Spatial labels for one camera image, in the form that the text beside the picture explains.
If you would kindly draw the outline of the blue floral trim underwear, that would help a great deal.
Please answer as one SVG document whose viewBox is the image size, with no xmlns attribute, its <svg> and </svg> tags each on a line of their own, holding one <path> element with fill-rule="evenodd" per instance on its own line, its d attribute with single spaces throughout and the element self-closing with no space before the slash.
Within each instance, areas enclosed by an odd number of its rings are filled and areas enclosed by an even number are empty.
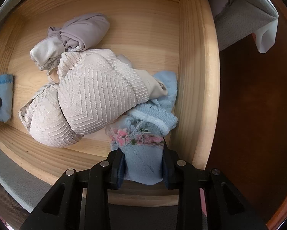
<svg viewBox="0 0 287 230">
<path fill-rule="evenodd" d="M 167 94 L 136 105 L 105 129 L 112 150 L 121 149 L 125 155 L 125 180 L 145 185 L 162 181 L 164 137 L 178 123 L 172 113 L 178 93 L 174 72 L 160 71 L 153 76 L 163 83 Z"/>
</svg>

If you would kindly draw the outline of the beige lace bra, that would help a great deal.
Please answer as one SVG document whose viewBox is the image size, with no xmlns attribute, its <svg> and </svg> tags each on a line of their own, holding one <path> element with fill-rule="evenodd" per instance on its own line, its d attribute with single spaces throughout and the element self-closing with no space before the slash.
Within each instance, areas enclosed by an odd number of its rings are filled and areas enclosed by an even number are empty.
<svg viewBox="0 0 287 230">
<path fill-rule="evenodd" d="M 63 53 L 58 81 L 43 87 L 18 112 L 28 133 L 51 147 L 68 147 L 126 111 L 167 94 L 162 82 L 134 69 L 110 49 Z"/>
</svg>

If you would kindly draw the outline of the grey beige rolled underwear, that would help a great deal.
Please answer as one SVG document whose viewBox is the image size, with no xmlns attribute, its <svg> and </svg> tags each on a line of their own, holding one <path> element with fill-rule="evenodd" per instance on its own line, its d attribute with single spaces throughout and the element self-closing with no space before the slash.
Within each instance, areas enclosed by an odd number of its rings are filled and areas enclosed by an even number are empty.
<svg viewBox="0 0 287 230">
<path fill-rule="evenodd" d="M 85 51 L 97 46 L 110 23 L 102 13 L 85 14 L 67 21 L 61 28 L 50 26 L 47 38 L 30 50 L 30 57 L 41 71 L 59 65 L 62 53 Z"/>
</svg>

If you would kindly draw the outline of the white patterned cover cloth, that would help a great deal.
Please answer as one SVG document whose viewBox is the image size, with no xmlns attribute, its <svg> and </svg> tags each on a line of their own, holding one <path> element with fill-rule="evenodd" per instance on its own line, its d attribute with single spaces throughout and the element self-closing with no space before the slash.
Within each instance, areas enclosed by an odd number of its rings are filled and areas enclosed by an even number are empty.
<svg viewBox="0 0 287 230">
<path fill-rule="evenodd" d="M 277 26 L 278 19 L 254 31 L 255 43 L 259 53 L 266 53 L 275 44 Z"/>
</svg>

